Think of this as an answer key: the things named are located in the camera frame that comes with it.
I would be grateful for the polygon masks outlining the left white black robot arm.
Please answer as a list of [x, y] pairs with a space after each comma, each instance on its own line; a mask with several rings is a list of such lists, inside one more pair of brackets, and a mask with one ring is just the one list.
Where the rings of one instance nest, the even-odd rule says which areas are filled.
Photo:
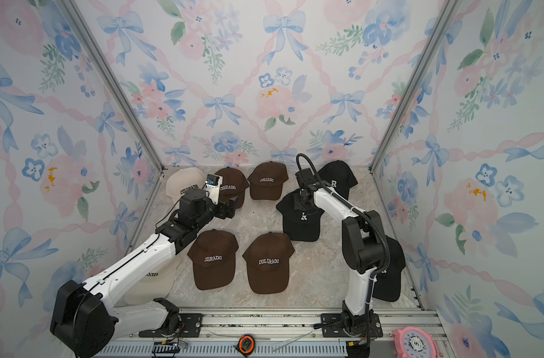
[[222, 203], [217, 188], [190, 189], [179, 207], [143, 244], [82, 283], [69, 280], [56, 294], [50, 332], [76, 357], [93, 357], [112, 340], [141, 331], [173, 337], [182, 329], [179, 308], [165, 298], [117, 307], [118, 301], [153, 269], [173, 259], [214, 218], [231, 219], [236, 198]]

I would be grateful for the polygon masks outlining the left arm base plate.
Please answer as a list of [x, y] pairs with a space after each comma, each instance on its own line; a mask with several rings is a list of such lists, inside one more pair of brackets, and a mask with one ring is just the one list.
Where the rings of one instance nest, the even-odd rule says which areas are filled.
[[203, 314], [179, 313], [171, 314], [161, 328], [140, 331], [140, 338], [198, 338], [202, 328]]

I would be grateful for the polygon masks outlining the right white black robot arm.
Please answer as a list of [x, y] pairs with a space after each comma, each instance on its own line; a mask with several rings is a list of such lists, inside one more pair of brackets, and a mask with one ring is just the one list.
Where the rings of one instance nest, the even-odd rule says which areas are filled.
[[315, 170], [300, 169], [296, 179], [302, 204], [323, 210], [340, 225], [342, 255], [350, 269], [348, 293], [342, 304], [342, 328], [352, 337], [368, 336], [377, 275], [387, 270], [390, 261], [382, 225], [328, 187]]

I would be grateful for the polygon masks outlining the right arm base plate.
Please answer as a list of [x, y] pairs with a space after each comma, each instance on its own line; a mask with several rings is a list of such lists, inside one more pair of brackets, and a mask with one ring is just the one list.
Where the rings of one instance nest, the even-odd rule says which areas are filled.
[[321, 322], [314, 324], [320, 329], [324, 338], [376, 338], [383, 337], [379, 316], [370, 311], [359, 317], [345, 317], [343, 313], [322, 313]]

